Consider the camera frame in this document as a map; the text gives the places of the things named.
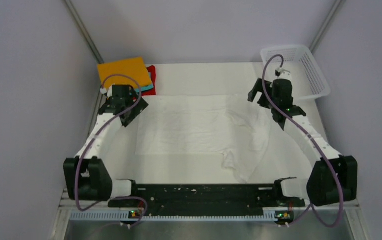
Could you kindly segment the white t shirt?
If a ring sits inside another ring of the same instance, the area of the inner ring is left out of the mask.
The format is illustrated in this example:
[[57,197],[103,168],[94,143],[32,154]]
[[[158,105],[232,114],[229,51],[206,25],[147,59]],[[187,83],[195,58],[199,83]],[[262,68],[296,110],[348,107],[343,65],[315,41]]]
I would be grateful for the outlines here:
[[221,154],[222,167],[246,183],[264,161],[271,120],[244,95],[146,96],[137,155]]

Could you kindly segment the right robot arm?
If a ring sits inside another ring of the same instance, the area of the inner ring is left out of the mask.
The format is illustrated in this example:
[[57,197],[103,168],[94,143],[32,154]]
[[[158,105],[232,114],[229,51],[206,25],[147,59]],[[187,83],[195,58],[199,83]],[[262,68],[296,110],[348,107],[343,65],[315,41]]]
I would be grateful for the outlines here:
[[258,105],[269,109],[272,119],[299,146],[311,172],[304,178],[280,178],[274,182],[272,200],[286,206],[292,198],[309,200],[316,207],[350,202],[357,198],[358,162],[335,150],[312,126],[306,112],[294,104],[290,80],[273,82],[257,79],[248,94],[253,102],[261,93]]

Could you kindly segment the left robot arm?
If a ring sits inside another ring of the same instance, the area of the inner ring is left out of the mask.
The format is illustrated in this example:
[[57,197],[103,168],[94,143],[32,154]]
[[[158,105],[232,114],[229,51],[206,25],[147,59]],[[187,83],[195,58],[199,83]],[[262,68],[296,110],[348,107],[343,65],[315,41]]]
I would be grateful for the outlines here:
[[139,202],[129,179],[116,179],[114,160],[108,157],[115,135],[128,127],[147,107],[130,85],[112,85],[99,109],[95,126],[76,156],[63,163],[68,196],[79,201],[108,201],[120,197],[128,207]]

